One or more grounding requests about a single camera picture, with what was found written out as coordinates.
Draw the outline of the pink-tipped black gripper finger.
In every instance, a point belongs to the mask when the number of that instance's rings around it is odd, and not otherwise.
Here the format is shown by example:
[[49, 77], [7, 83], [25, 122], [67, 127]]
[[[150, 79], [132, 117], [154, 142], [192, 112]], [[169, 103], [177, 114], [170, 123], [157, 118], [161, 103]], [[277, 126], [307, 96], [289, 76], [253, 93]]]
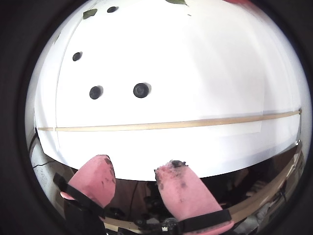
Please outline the pink-tipped black gripper finger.
[[107, 155], [97, 155], [87, 161], [67, 181], [55, 173], [54, 184], [64, 198], [66, 222], [80, 235], [105, 235], [105, 207], [115, 194], [114, 168]]
[[182, 161], [172, 160], [154, 170], [163, 203], [177, 223], [175, 235], [228, 235], [234, 222], [207, 186]]

